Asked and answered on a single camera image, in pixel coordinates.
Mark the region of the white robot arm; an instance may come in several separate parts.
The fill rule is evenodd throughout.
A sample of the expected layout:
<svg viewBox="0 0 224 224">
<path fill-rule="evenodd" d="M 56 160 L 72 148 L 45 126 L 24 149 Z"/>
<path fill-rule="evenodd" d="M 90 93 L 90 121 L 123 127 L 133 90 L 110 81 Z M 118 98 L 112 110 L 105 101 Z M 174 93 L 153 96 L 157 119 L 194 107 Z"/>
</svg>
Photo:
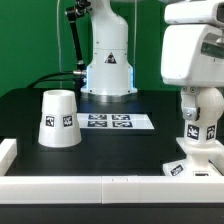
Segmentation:
<svg viewBox="0 0 224 224">
<path fill-rule="evenodd" d="M 86 94 L 102 98 L 136 91 L 128 63 L 128 25 L 110 0 L 89 0 L 93 57 Z M 170 85 L 224 87 L 224 0 L 161 0 L 167 4 L 161 75 Z"/>
</svg>

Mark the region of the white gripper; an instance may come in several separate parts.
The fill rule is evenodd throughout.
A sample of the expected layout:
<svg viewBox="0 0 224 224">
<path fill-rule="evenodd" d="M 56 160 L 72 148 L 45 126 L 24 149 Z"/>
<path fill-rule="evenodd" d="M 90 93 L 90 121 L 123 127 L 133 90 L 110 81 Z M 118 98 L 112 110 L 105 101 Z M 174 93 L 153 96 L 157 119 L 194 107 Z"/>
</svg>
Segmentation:
<svg viewBox="0 0 224 224">
<path fill-rule="evenodd" d="M 170 25 L 165 31 L 161 75 L 165 84 L 182 86 L 185 120 L 199 119 L 199 87 L 224 86 L 224 46 L 217 43 L 222 36 L 221 29 L 207 24 Z"/>
</svg>

